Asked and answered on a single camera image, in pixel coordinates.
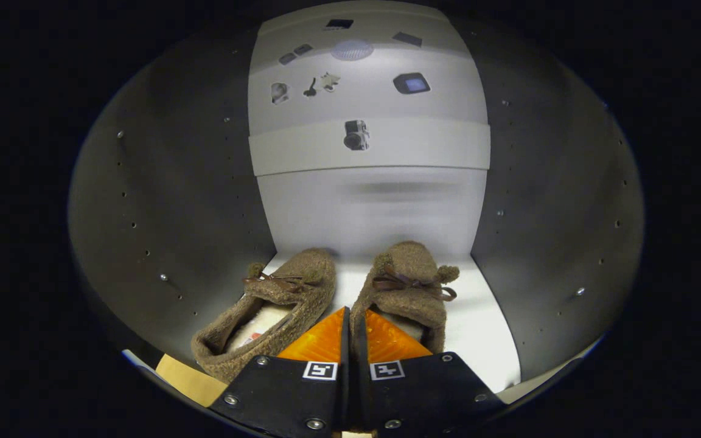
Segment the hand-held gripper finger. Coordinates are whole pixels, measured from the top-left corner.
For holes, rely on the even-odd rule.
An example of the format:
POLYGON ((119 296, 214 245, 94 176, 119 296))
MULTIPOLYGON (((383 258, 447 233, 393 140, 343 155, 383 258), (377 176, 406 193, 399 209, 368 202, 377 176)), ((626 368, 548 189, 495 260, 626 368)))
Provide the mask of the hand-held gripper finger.
POLYGON ((460 436, 506 410, 456 352, 431 354, 373 311, 358 327, 351 408, 360 429, 373 436, 460 436))
POLYGON ((349 316, 343 307, 281 354, 256 355, 209 409, 255 437, 340 437, 348 382, 349 316))

